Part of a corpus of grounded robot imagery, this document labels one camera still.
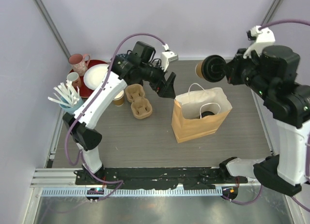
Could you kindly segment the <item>black coffee lid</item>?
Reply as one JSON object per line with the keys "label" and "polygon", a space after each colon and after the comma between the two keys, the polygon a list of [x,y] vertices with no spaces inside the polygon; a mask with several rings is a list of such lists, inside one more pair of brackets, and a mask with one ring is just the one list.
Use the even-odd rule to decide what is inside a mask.
{"label": "black coffee lid", "polygon": [[199,118],[202,119],[202,118],[204,118],[204,117],[212,116],[212,115],[214,115],[213,112],[211,112],[211,111],[204,111],[204,112],[202,112],[202,113],[199,115]]}
{"label": "black coffee lid", "polygon": [[210,55],[202,62],[201,72],[205,80],[216,83],[225,77],[224,66],[226,61],[219,55]]}

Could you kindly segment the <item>brown paper bag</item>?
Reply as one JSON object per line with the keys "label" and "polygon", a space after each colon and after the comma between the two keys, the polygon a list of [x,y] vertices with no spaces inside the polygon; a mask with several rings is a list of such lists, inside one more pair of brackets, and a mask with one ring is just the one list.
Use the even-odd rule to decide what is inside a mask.
{"label": "brown paper bag", "polygon": [[[174,99],[171,126],[178,143],[214,134],[226,119],[232,105],[220,87],[204,89],[198,83]],[[211,111],[212,116],[199,115]]]}

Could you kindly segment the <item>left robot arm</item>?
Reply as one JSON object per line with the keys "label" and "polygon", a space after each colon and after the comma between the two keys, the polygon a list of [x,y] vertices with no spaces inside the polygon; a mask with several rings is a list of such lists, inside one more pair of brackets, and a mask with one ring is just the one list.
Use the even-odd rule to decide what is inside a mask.
{"label": "left robot arm", "polygon": [[155,48],[141,41],[136,42],[125,55],[116,55],[112,59],[104,80],[86,102],[73,114],[64,114],[63,122],[81,150],[83,166],[88,169],[86,179],[91,184],[99,184],[104,171],[98,151],[102,135],[95,127],[116,95],[129,85],[147,81],[159,97],[175,98],[173,84],[176,74],[171,73],[168,78],[165,74],[169,63],[177,60],[178,55],[167,45],[164,49],[158,63],[154,64]]}

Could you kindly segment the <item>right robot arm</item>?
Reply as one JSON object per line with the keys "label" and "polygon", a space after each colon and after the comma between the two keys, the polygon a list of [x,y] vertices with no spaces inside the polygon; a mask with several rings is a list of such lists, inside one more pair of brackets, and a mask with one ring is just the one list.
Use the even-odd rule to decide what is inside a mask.
{"label": "right robot arm", "polygon": [[225,183],[242,176],[257,179],[266,188],[294,196],[306,182],[306,133],[310,129],[310,88],[295,81],[300,56],[291,48],[271,45],[261,54],[244,57],[239,49],[224,66],[229,84],[246,85],[272,113],[279,131],[279,153],[264,159],[237,157],[221,163]]}

